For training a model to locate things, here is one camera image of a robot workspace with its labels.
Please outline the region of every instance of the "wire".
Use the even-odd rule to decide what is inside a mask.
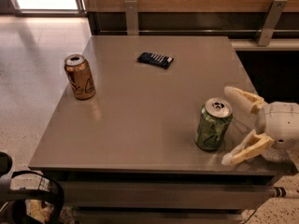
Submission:
[[[258,209],[255,209],[254,212],[247,218],[247,220],[242,221],[240,224],[248,223],[248,221],[253,217]]]

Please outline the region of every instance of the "can top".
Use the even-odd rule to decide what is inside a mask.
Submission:
[[[82,64],[84,61],[85,61],[84,56],[74,54],[66,57],[64,63],[69,66],[76,66]]]
[[[206,101],[205,109],[216,118],[226,118],[233,113],[232,106],[221,98],[211,98]]]

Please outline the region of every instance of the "table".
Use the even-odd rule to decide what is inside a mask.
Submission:
[[[143,51],[175,60],[167,70],[138,63]],[[234,104],[217,151],[194,143],[207,99],[225,98],[226,85],[254,91],[227,37],[93,36],[83,54],[96,94],[80,101],[65,88],[29,164],[61,183],[66,203],[100,208],[79,209],[83,223],[237,223],[240,210],[257,208],[275,181],[297,172],[291,160],[262,157],[221,165],[254,126]]]

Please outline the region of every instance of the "black and white object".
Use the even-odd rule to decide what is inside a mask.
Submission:
[[[159,54],[149,53],[149,52],[143,52],[137,59],[140,63],[148,63],[151,65],[155,65],[158,67],[162,67],[164,69],[167,69],[171,62],[174,61],[174,58],[163,56]]]

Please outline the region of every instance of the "floor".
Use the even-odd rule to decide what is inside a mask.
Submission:
[[[90,36],[84,18],[0,16],[0,150],[13,158],[13,171],[27,169],[60,100],[67,84],[64,58],[82,53]],[[299,152],[290,154],[299,167]],[[298,189],[298,183],[299,175],[284,176],[276,186]],[[299,199],[273,198],[246,223],[298,221]]]

